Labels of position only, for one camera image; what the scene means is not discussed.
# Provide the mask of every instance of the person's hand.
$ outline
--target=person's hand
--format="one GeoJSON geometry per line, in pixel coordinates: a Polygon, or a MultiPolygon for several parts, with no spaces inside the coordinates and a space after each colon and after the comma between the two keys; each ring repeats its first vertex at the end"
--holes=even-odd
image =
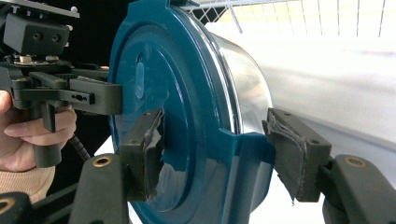
{"type": "Polygon", "coordinates": [[[56,133],[50,133],[42,119],[26,121],[27,111],[11,105],[10,95],[0,91],[0,171],[23,172],[34,168],[33,144],[64,147],[76,130],[77,115],[70,106],[55,115],[56,133]]]}

